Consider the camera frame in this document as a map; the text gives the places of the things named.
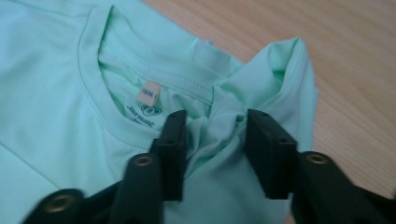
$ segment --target wooden table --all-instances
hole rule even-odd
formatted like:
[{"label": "wooden table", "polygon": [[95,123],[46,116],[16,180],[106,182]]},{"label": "wooden table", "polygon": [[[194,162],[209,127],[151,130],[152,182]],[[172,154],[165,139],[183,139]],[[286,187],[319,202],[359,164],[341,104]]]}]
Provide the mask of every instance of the wooden table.
[{"label": "wooden table", "polygon": [[356,185],[393,196],[395,1],[146,2],[244,62],[270,42],[301,36],[320,91],[313,149],[332,157]]}]

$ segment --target size label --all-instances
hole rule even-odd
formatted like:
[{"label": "size label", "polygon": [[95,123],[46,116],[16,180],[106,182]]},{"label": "size label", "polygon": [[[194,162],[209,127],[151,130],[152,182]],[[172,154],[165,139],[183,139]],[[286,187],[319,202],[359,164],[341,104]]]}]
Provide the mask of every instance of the size label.
[{"label": "size label", "polygon": [[154,106],[157,97],[160,95],[161,85],[152,81],[147,81],[137,94],[137,100],[145,105]]}]

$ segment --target tabletop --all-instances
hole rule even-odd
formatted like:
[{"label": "tabletop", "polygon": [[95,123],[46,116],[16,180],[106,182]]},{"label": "tabletop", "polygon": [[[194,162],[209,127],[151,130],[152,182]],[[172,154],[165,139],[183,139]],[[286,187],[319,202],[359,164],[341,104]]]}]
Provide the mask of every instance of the tabletop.
[{"label": "tabletop", "polygon": [[146,2],[243,62],[271,42],[300,36],[319,89],[313,150],[333,158],[355,185],[393,197],[396,1]]}]

